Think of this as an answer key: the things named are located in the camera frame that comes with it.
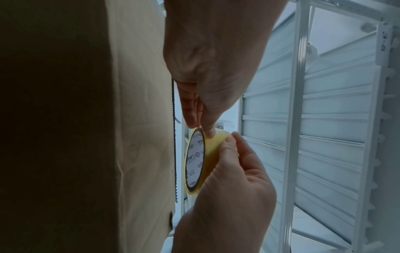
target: white wall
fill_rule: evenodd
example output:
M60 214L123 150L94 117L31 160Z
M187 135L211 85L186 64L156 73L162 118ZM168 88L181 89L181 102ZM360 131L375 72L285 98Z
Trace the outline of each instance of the white wall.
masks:
M371 202L376 207L370 211L369 220L374 225L368 229L370 242L380 240L385 247L380 253L399 252L400 241L400 48L391 53L390 67L397 75L386 85L386 94L397 98L384 102L383 111L392 115L391 120L381 124L380 131L386 141L378 145L377 158L382 165L375 170L374 181L378 189L373 190Z

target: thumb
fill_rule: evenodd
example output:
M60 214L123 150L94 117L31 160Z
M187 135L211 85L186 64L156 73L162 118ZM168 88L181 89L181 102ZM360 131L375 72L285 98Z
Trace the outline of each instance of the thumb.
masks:
M236 140L233 137L227 137L220 144L220 160L217 167L226 170L226 168L240 168L239 156L236 151Z
M215 111L209 111L207 107L205 106L203 109L203 112L201 114L201 128L203 129L205 135L208 137L212 138L215 136L215 127L214 124L217 122L217 120L220 118L222 113L220 112L215 112Z

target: brown cardboard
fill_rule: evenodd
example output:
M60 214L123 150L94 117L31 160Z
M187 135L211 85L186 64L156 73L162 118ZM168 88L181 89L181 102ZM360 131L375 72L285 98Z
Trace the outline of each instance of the brown cardboard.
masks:
M2 1L0 252L158 253L173 112L155 0Z

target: adhesive tape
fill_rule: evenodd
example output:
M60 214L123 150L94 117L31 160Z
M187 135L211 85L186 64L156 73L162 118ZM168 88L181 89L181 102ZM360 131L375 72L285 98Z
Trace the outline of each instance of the adhesive tape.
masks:
M205 136L203 129L196 128L190 136L186 150L185 185L189 195L198 194L205 179L210 175L219 160L221 142L230 133L216 129L213 138Z

